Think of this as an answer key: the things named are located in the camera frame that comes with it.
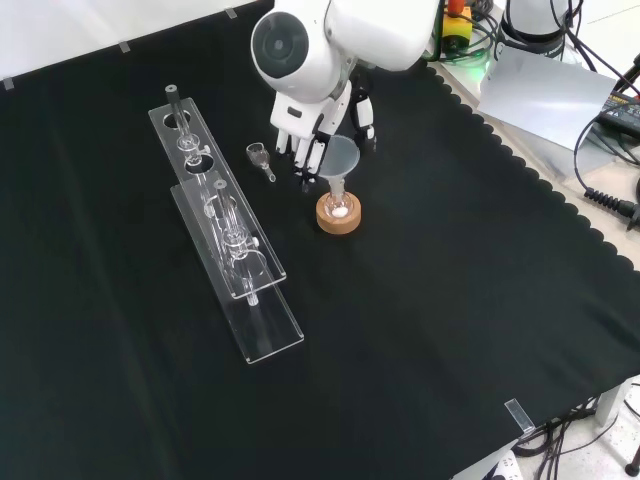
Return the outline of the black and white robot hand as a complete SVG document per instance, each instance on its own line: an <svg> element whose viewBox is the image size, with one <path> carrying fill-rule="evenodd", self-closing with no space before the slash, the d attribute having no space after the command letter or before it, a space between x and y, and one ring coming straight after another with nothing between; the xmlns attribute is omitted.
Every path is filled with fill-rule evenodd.
<svg viewBox="0 0 640 480"><path fill-rule="evenodd" d="M371 78L362 70L352 74L337 98L306 104L278 92L270 122L277 129L276 154L293 162L293 172L304 189L315 183L328 153L330 140L345 118L353 125L360 153L376 151Z"/></svg>

